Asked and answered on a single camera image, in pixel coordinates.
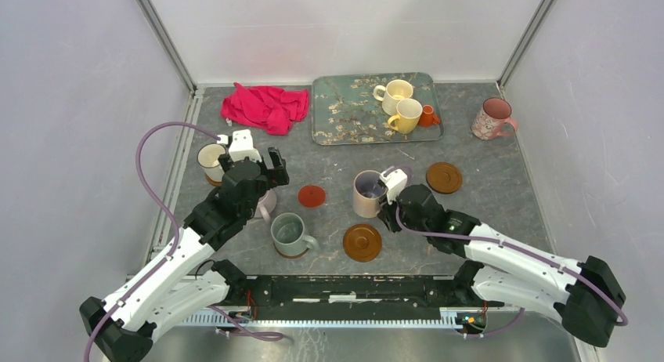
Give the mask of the lilac ceramic mug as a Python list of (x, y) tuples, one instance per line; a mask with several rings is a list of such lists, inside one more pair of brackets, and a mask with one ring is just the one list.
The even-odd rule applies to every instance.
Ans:
[(266, 223), (271, 222), (271, 212), (276, 207), (276, 193), (274, 190), (268, 190), (262, 197), (259, 198), (256, 210), (254, 212), (255, 219), (263, 219)]

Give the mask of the white mug black handle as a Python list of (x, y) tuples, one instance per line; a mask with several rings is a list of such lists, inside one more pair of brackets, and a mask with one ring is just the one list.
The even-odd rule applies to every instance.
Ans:
[(227, 150), (222, 144), (211, 143), (201, 147), (197, 154), (197, 162), (204, 174), (218, 173), (224, 175), (224, 170), (218, 159), (226, 153)]

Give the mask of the beige pink tall mug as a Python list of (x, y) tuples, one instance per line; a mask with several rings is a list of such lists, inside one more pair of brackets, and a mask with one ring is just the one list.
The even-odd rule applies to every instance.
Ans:
[(360, 172), (352, 184), (352, 208), (365, 219), (376, 217), (380, 211), (380, 198), (386, 188), (382, 185), (381, 174), (374, 170)]

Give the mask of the grey-green ceramic mug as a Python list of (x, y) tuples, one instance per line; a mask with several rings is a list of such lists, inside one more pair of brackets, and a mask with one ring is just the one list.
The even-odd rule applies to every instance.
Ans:
[(306, 248), (319, 250), (319, 242), (308, 232), (303, 219), (292, 212), (278, 215), (270, 226), (275, 249), (286, 255), (297, 255)]

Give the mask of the red round coaster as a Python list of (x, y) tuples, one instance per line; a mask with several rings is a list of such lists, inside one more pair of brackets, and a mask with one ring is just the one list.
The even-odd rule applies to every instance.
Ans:
[(316, 185), (303, 186), (298, 192), (298, 202), (306, 208), (316, 208), (326, 200), (326, 191)]

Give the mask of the glossy wooden ridged coaster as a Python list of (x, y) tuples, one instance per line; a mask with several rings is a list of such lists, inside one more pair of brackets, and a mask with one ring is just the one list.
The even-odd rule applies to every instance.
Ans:
[(298, 258), (301, 258), (301, 257), (302, 257), (303, 255), (305, 255), (308, 251), (309, 251), (309, 249), (306, 248), (303, 252), (301, 252), (301, 253), (299, 253), (299, 254), (297, 254), (297, 255), (286, 255), (286, 254), (283, 254), (280, 250), (278, 250), (278, 249), (276, 250), (277, 254), (278, 254), (279, 256), (281, 256), (282, 258), (285, 258), (285, 259), (298, 259)]

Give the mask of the yellow ceramic mug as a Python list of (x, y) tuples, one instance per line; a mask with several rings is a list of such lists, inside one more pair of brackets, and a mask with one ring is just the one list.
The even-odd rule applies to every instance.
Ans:
[(404, 135), (411, 133), (418, 125), (423, 113), (423, 105), (414, 99), (400, 100), (396, 105), (396, 114), (391, 116), (388, 127)]

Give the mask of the pink floral patterned mug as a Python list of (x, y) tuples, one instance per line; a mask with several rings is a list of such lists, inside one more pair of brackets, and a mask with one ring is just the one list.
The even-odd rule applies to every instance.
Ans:
[(475, 117), (471, 132), (482, 140), (513, 136), (518, 131), (518, 122), (511, 117), (511, 113), (512, 107), (506, 100), (488, 98)]

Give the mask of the green floral serving tray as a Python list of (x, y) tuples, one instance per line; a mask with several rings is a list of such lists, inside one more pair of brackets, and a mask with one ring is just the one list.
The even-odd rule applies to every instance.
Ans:
[(413, 86), (413, 98), (440, 115), (431, 75), (424, 72), (331, 75), (312, 83), (312, 138), (323, 146), (435, 141), (442, 138), (441, 123), (417, 126), (404, 135), (390, 129), (389, 115), (373, 96), (377, 85), (405, 80)]

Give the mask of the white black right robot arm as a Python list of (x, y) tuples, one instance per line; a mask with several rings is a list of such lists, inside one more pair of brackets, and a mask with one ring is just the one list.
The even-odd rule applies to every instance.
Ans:
[(616, 327), (629, 321), (626, 294), (602, 259), (550, 254), (508, 237), (474, 216), (444, 208), (425, 185), (379, 186), (378, 218), (393, 233), (425, 237), (438, 251), (470, 262), (472, 274), (453, 282), (454, 299), (479, 299), (536, 311), (569, 334), (606, 347)]

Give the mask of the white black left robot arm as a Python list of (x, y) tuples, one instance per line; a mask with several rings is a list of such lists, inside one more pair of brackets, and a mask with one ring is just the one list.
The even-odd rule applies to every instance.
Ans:
[(140, 361), (162, 335), (197, 311), (244, 299), (246, 284), (217, 270), (180, 289), (175, 285), (241, 232), (268, 190), (289, 183), (280, 151), (268, 152), (271, 168), (262, 160), (222, 157), (222, 185), (194, 207), (168, 246), (119, 289), (81, 304), (88, 349), (97, 346), (110, 361)]

